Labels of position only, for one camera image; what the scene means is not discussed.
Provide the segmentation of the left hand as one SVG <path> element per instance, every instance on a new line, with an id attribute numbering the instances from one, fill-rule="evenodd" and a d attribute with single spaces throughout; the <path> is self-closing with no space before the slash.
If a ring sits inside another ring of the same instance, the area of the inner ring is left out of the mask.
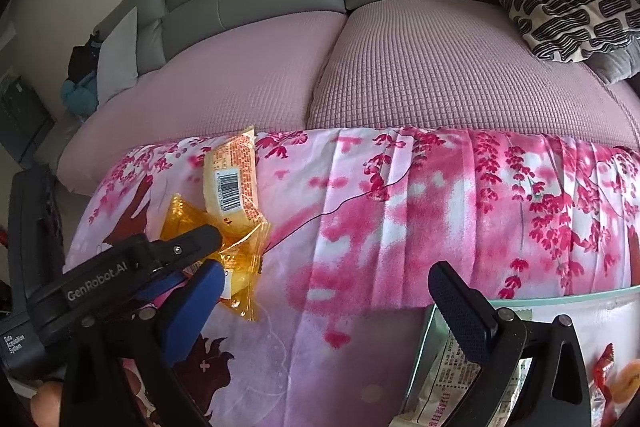
<path id="1" fill-rule="evenodd" d="M 142 382 L 136 373 L 125 369 L 125 375 L 134 399 L 144 418 L 148 418 L 149 410 L 140 400 L 138 393 L 141 391 Z M 36 394 L 30 399 L 29 408 L 32 419 L 40 427 L 58 427 L 60 423 L 60 410 L 62 403 L 63 385 L 58 381 L 47 381 L 39 387 Z"/>

